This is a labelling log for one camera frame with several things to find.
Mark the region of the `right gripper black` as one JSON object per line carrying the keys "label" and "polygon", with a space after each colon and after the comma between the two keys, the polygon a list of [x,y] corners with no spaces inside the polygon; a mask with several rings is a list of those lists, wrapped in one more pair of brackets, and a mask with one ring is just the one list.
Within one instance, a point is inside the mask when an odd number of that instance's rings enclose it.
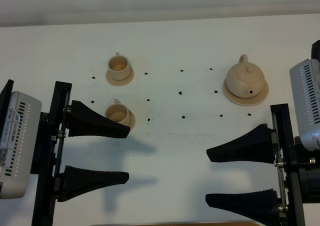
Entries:
{"label": "right gripper black", "polygon": [[[282,156],[276,159],[284,170],[288,189],[287,217],[289,226],[304,226],[303,204],[320,202],[320,151],[308,150],[301,139],[293,136],[288,104],[270,107],[274,129],[260,124],[245,135],[206,150],[213,163],[259,162],[273,164],[273,135],[277,133]],[[250,193],[212,193],[205,196],[211,208],[233,212],[251,219],[277,218],[278,196],[273,189]]]}

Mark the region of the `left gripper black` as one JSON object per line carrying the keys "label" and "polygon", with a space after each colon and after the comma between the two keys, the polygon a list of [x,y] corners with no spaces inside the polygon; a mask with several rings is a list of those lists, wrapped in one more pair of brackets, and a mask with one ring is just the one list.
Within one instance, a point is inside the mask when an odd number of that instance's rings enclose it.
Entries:
{"label": "left gripper black", "polygon": [[[66,136],[65,108],[70,101],[72,84],[56,81],[49,112],[41,112],[38,124],[31,173],[38,175],[33,226],[53,224],[56,201],[65,202],[82,194],[125,184],[129,173],[95,171],[66,166],[60,174],[62,150]],[[114,122],[73,100],[67,113],[69,137],[100,136],[126,138],[128,126]]]}

